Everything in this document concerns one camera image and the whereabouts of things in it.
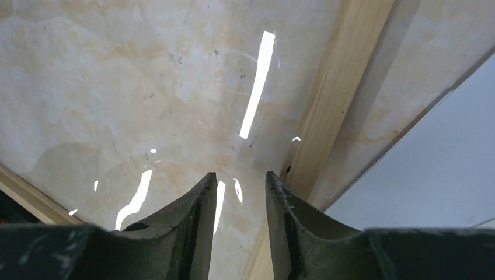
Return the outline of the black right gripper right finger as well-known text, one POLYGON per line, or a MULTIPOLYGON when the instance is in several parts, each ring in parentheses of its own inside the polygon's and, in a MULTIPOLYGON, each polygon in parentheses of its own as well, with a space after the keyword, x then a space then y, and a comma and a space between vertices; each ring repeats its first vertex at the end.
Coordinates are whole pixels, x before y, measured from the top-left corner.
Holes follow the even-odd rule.
POLYGON ((266 174, 275 279, 493 279, 492 229, 353 229, 266 174))

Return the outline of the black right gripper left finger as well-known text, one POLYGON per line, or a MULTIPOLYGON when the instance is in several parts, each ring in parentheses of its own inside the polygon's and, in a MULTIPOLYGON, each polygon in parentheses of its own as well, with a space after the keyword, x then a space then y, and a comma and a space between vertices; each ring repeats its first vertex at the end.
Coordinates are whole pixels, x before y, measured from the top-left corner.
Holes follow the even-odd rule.
POLYGON ((2 279, 207 279, 217 178, 152 215, 107 231, 90 223, 1 227, 2 279))

